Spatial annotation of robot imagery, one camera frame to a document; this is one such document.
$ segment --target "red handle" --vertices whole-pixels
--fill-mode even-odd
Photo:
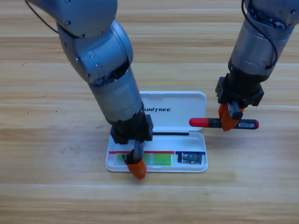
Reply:
[[[189,124],[192,127],[209,127],[209,118],[191,118]]]

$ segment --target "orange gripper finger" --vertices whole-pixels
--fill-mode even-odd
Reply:
[[[219,112],[219,118],[221,119],[221,123],[222,123],[222,129],[225,132],[233,129],[240,122],[239,120],[231,119],[227,104],[221,104],[218,112]]]
[[[144,160],[141,160],[137,164],[127,164],[130,172],[138,179],[143,179],[146,175],[146,165]]]

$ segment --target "white plastic case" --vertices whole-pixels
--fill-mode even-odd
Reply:
[[[198,91],[141,91],[145,113],[154,123],[153,141],[144,145],[147,172],[203,172],[208,167],[204,136],[191,127],[191,118],[206,116],[206,96]],[[115,144],[110,136],[106,167],[114,172],[129,172],[122,154],[134,148]]]

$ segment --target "robotic arm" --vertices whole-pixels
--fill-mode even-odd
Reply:
[[[115,19],[117,0],[26,0],[57,22],[62,48],[77,73],[88,83],[119,144],[135,140],[128,167],[142,163],[143,143],[151,141],[153,123],[144,112],[131,63],[130,40]]]
[[[266,81],[294,27],[299,23],[298,0],[242,0],[245,21],[216,93],[224,131],[235,127],[249,106],[258,106]]]

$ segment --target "cable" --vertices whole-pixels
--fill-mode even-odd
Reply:
[[[52,26],[50,26],[34,9],[33,7],[29,4],[29,2],[25,1],[25,3],[28,5],[28,7],[34,12],[34,14],[44,23],[49,27],[51,30],[53,30],[55,33],[58,34],[58,31],[55,30]]]
[[[273,61],[272,64],[266,66],[266,69],[271,69],[276,64],[276,62],[278,60],[278,52],[277,52],[276,46],[274,45],[273,41],[269,37],[267,37],[267,35],[265,33],[263,33],[259,28],[257,28],[256,25],[254,25],[253,22],[248,18],[248,16],[245,13],[245,10],[244,10],[244,2],[245,2],[245,0],[242,0],[242,12],[243,12],[243,15],[245,16],[245,19],[251,24],[251,26],[253,26],[254,29],[256,29],[261,35],[263,35],[270,42],[270,44],[272,45],[272,47],[274,49],[275,60]]]

